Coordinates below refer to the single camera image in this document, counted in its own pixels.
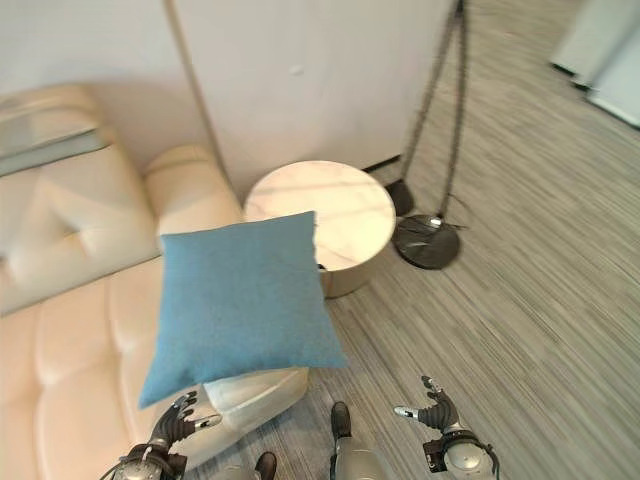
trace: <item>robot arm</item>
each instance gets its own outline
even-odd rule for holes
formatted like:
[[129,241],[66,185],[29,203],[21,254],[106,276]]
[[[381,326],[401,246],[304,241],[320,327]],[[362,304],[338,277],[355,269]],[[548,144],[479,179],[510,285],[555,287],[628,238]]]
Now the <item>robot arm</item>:
[[462,427],[453,401],[433,379],[423,376],[422,383],[436,404],[421,409],[396,407],[394,411],[442,434],[439,439],[423,444],[429,470],[448,470],[456,479],[499,479],[500,463],[491,444],[481,443],[471,430]]
[[204,428],[213,427],[222,421],[221,415],[211,415],[197,420],[187,417],[193,413],[191,406],[196,403],[196,392],[181,396],[158,419],[147,443],[136,445],[120,463],[102,476],[108,477],[113,471],[113,480],[174,480],[182,478],[187,457],[169,453],[175,442]]

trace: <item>cream leather sofa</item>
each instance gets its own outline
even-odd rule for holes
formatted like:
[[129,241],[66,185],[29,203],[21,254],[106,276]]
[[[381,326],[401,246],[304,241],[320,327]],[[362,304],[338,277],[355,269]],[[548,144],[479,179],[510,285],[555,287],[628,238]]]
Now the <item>cream leather sofa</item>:
[[[0,478],[97,480],[175,398],[137,408],[161,296],[157,235],[240,222],[241,209],[198,147],[141,178],[78,86],[0,97],[0,175]],[[196,414],[223,422],[177,449],[192,468],[306,387],[306,369],[200,387]]]

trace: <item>round side table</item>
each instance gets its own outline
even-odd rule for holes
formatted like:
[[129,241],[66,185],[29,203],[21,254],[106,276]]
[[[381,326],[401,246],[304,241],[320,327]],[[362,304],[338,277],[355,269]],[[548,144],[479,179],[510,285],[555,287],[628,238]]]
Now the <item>round side table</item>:
[[396,217],[387,191],[368,174],[342,163],[314,160],[278,168],[245,202],[247,221],[316,212],[314,244],[325,296],[362,286],[391,239]]

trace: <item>blue pillow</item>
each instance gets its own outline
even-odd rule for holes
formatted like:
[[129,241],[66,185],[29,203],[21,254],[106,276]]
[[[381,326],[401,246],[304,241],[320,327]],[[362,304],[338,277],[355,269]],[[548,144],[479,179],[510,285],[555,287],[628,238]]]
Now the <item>blue pillow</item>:
[[140,408],[256,370],[345,366],[324,309],[314,218],[162,236],[159,330]]

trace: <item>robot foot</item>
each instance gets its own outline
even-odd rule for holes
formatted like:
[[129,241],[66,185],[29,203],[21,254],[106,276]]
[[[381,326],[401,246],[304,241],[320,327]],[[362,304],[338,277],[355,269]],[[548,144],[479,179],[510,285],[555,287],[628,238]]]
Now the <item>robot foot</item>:
[[260,473],[260,480],[273,480],[276,476],[278,461],[271,452],[264,452],[256,463],[256,471]]
[[336,402],[331,409],[331,431],[335,442],[339,438],[351,436],[351,416],[344,402]]

